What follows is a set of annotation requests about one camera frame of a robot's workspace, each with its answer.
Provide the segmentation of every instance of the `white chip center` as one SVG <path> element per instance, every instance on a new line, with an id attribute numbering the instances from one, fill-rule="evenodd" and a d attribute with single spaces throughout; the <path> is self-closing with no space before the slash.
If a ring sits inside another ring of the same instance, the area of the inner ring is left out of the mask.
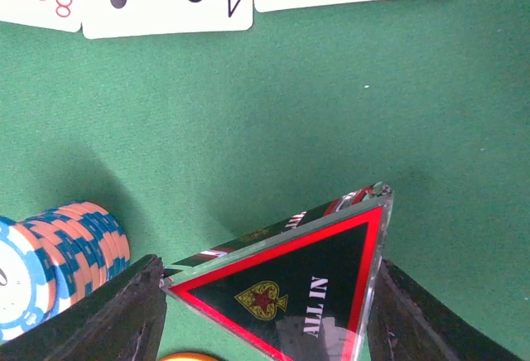
<path id="1" fill-rule="evenodd" d="M 0 242 L 0 324 L 18 319 L 31 300 L 31 278 L 26 265 L 6 243 Z"/>

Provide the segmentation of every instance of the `green felt table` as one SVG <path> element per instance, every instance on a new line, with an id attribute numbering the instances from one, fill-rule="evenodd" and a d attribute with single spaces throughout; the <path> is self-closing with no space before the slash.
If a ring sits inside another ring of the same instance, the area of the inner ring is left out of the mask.
<path id="1" fill-rule="evenodd" d="M 1 213 L 93 200 L 133 260 L 169 263 L 386 181 L 384 256 L 530 359 L 528 7 L 368 2 L 100 41 L 2 23 Z M 160 355 L 191 349 L 264 359 L 168 299 Z"/>

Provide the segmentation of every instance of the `black triangle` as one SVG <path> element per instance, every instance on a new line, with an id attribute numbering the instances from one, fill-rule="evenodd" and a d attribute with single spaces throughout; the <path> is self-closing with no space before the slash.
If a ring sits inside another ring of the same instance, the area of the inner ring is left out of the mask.
<path id="1" fill-rule="evenodd" d="M 273 359 L 350 360 L 358 344 L 382 208 L 220 267 L 171 291 Z"/>

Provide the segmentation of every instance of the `poker chip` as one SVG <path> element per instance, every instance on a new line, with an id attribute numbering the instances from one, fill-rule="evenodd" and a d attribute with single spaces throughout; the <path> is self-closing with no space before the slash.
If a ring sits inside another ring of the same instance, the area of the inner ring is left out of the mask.
<path id="1" fill-rule="evenodd" d="M 39 325 L 55 302 L 53 264 L 39 239 L 10 219 L 0 218 L 0 340 Z"/>
<path id="2" fill-rule="evenodd" d="M 177 353 L 160 359 L 160 361 L 219 361 L 206 354 L 199 353 Z"/>
<path id="3" fill-rule="evenodd" d="M 0 216 L 0 342 L 59 315 L 125 270 L 125 232 L 76 201 L 15 222 Z"/>

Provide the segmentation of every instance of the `orange poker chip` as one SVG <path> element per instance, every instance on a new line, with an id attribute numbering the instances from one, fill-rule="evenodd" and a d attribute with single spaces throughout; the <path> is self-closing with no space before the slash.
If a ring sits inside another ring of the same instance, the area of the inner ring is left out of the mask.
<path id="1" fill-rule="evenodd" d="M 213 357 L 210 357 L 209 355 L 205 355 L 205 354 L 177 353 L 177 354 L 168 355 L 167 357 L 160 359 L 160 361 L 219 361 L 219 360 L 214 359 Z"/>

